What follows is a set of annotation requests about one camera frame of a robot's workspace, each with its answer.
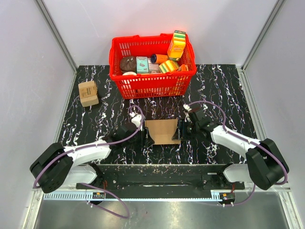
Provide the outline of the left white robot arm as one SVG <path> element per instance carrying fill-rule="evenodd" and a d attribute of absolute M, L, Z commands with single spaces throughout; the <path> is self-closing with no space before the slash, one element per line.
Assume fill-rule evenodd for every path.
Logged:
<path fill-rule="evenodd" d="M 147 148 L 155 141 L 147 127 L 137 128 L 133 123 L 121 126 L 114 133 L 94 143 L 80 146 L 51 144 L 30 166 L 35 178 L 33 187 L 45 194 L 63 185 L 87 183 L 96 189 L 102 186 L 103 177 L 94 166 L 86 163 L 106 159 L 113 150 L 127 146 Z"/>

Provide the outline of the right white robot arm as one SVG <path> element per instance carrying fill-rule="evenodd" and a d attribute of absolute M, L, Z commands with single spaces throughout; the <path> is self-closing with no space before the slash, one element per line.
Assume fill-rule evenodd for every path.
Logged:
<path fill-rule="evenodd" d="M 289 167 L 276 143 L 253 139 L 237 133 L 206 116 L 202 110 L 192 109 L 179 119 L 173 140 L 206 139 L 238 153 L 245 164 L 226 165 L 218 173 L 217 185 L 227 189 L 235 182 L 253 182 L 262 190 L 287 181 Z"/>

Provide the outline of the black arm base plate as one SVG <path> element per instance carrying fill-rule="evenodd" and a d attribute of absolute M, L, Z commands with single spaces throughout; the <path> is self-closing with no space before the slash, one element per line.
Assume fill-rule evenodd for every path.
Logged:
<path fill-rule="evenodd" d="M 243 190 L 222 174 L 226 165 L 95 165 L 97 177 L 88 184 L 115 190 L 120 187 L 193 187 L 203 190 Z"/>

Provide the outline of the brown cardboard box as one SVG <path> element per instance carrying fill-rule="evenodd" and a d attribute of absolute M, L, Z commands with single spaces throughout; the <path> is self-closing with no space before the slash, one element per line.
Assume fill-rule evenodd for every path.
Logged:
<path fill-rule="evenodd" d="M 172 140 L 177 128 L 177 119 L 146 120 L 145 126 L 149 135 L 154 141 L 154 145 L 175 145 L 180 144 L 180 140 Z"/>

